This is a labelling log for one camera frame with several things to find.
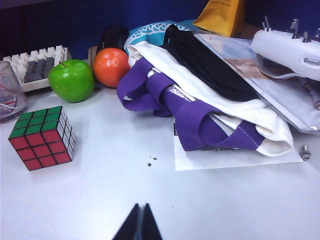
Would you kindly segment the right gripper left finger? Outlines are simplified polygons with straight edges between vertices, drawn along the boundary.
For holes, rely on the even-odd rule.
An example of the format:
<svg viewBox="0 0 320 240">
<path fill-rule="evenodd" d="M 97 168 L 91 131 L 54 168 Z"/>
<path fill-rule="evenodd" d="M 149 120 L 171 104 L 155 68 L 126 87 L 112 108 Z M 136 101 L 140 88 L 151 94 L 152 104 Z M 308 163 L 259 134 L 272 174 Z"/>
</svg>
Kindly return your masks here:
<svg viewBox="0 0 320 240">
<path fill-rule="evenodd" d="M 138 226 L 140 207 L 136 203 L 112 240 L 133 240 Z"/>
</svg>

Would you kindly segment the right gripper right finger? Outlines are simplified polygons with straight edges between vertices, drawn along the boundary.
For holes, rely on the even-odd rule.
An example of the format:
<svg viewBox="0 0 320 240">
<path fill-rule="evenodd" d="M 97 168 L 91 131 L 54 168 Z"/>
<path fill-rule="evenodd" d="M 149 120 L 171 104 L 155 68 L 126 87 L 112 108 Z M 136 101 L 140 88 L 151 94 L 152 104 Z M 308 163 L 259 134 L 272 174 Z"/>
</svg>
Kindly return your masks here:
<svg viewBox="0 0 320 240">
<path fill-rule="evenodd" d="M 158 229 L 156 220 L 150 208 L 146 203 L 139 208 L 137 227 L 136 227 L 137 240 L 162 240 L 161 233 Z"/>
</svg>

